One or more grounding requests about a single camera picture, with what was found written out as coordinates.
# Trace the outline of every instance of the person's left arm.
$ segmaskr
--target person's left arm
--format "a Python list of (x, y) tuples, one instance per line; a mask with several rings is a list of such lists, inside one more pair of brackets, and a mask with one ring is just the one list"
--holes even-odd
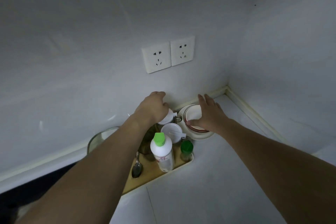
[(109, 223), (146, 131), (163, 120), (164, 92), (152, 92), (100, 146), (71, 168), (20, 224)]

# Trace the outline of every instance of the person's left hand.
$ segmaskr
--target person's left hand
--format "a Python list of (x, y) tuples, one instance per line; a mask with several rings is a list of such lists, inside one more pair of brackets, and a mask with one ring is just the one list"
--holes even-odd
[(168, 104), (163, 103), (163, 97), (166, 95), (163, 91), (154, 91), (146, 97), (135, 110), (134, 114), (143, 119), (148, 119), (150, 126), (163, 120), (168, 114)]

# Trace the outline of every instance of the forearm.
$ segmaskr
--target forearm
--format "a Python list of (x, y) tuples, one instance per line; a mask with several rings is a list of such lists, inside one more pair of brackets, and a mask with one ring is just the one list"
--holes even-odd
[(148, 129), (131, 116), (69, 170), (20, 223), (109, 223)]
[(323, 223), (335, 217), (336, 167), (233, 120), (223, 122), (219, 134), (288, 223)]

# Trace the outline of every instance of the outlet plate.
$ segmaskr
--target outlet plate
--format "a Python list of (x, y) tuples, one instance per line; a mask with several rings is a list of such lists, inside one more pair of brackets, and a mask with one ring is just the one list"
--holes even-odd
[(142, 54), (149, 74), (171, 67), (169, 42), (142, 48)]
[(176, 66), (194, 59), (195, 36), (170, 42), (171, 65)]

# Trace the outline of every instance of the green lid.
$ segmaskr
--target green lid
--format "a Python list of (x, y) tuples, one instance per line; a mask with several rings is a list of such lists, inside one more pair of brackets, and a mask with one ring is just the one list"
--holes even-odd
[(155, 133), (153, 140), (154, 140), (154, 143), (156, 144), (156, 146), (161, 147), (166, 142), (165, 134), (164, 133)]
[(193, 152), (194, 146), (190, 141), (184, 141), (181, 144), (181, 152), (184, 154), (190, 154)]

